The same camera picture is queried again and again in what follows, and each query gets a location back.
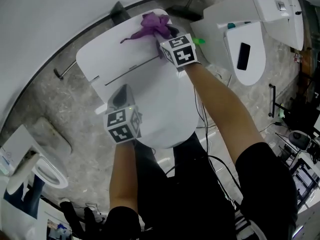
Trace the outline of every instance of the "purple rag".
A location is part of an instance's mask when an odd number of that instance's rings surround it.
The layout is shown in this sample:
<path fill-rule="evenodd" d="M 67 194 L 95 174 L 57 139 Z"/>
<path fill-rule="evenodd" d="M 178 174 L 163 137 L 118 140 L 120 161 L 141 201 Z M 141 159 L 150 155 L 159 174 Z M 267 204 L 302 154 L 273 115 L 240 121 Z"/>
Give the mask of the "purple rag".
<path fill-rule="evenodd" d="M 143 20 L 141 22 L 142 29 L 137 33 L 134 33 L 130 38 L 123 39 L 120 44 L 126 40 L 139 39 L 147 35 L 155 35 L 158 32 L 164 39 L 171 38 L 171 32 L 167 28 L 166 24 L 170 20 L 168 15 L 157 16 L 154 12 L 142 15 Z"/>

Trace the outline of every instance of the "sleeve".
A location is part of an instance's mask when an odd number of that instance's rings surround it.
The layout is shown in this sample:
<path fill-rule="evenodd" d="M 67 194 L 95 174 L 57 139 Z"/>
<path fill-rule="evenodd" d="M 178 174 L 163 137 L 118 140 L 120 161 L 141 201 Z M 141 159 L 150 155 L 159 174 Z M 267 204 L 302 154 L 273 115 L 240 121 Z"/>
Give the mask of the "sleeve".
<path fill-rule="evenodd" d="M 267 239 L 292 239 L 298 217 L 297 188 L 289 169 L 265 142 L 247 148 L 237 159 L 242 214 Z"/>
<path fill-rule="evenodd" d="M 101 239 L 138 239 L 140 232 L 138 214 L 131 208 L 119 206 L 109 212 L 101 231 Z"/>

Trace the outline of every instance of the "speckled floor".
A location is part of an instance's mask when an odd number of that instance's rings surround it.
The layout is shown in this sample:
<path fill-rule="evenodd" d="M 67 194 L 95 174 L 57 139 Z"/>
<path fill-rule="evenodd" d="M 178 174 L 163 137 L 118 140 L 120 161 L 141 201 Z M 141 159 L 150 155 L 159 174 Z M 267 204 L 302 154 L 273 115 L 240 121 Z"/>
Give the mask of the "speckled floor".
<path fill-rule="evenodd" d="M 222 0 L 194 0 L 191 9 L 202 10 Z M 130 16 L 136 16 L 151 9 L 165 9 L 173 4 L 185 5 L 187 0 L 152 0 L 128 10 Z M 171 17 L 174 24 L 183 26 L 191 32 L 189 21 Z M 44 195 L 54 203 L 63 197 L 83 207 L 86 202 L 97 204 L 100 211 L 109 210 L 109 182 L 112 172 L 115 145 L 107 136 L 103 119 L 95 114 L 95 109 L 103 104 L 77 65 L 60 81 L 53 72 L 57 68 L 63 72 L 76 58 L 77 51 L 89 41 L 112 28 L 113 22 L 107 20 L 94 27 L 56 56 L 25 90 L 10 114 L 1 134 L 0 145 L 21 125 L 31 127 L 40 116 L 46 117 L 72 146 L 72 154 L 60 157 L 68 171 L 69 186 L 65 189 L 44 187 Z M 277 102 L 285 102 L 295 97 L 298 66 L 294 63 L 290 48 L 269 37 L 264 32 L 266 67 L 261 79 L 253 86 L 240 84 L 232 78 L 230 88 L 239 96 L 252 115 L 257 128 L 263 130 L 271 122 L 269 83 L 277 87 Z M 228 83 L 230 73 L 223 68 L 209 65 L 200 50 L 199 60 L 221 81 Z M 210 154 L 221 158 L 237 177 L 227 148 L 216 127 L 209 129 Z M 261 134 L 267 143 L 279 152 L 277 136 L 274 132 L 286 133 L 284 127 L 272 125 Z M 199 139 L 205 137 L 204 129 L 197 129 Z M 157 150 L 155 157 L 164 171 L 174 165 L 173 152 L 170 149 Z M 217 175 L 229 195 L 241 202 L 241 194 L 235 188 L 228 171 L 217 161 L 213 161 Z"/>

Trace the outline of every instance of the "black phone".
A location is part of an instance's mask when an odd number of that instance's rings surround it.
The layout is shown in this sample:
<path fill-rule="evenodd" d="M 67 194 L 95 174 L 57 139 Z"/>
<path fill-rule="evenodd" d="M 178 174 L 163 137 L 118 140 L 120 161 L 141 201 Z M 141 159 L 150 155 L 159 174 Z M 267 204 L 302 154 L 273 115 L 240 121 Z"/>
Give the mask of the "black phone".
<path fill-rule="evenodd" d="M 249 44 L 241 43 L 238 65 L 236 66 L 239 70 L 247 70 L 250 48 L 251 46 Z"/>

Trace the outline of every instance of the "forearm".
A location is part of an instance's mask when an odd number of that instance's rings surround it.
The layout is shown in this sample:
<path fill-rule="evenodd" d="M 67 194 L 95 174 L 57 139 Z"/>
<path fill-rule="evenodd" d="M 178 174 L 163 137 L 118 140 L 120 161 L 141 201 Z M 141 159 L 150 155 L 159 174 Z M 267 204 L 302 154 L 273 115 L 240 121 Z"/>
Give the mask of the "forearm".
<path fill-rule="evenodd" d="M 138 213 L 138 179 L 132 142 L 118 144 L 115 148 L 109 195 L 110 209 L 124 206 Z"/>
<path fill-rule="evenodd" d="M 201 64 L 185 69 L 206 110 L 216 123 L 232 161 L 254 143 L 263 142 L 240 99 Z"/>

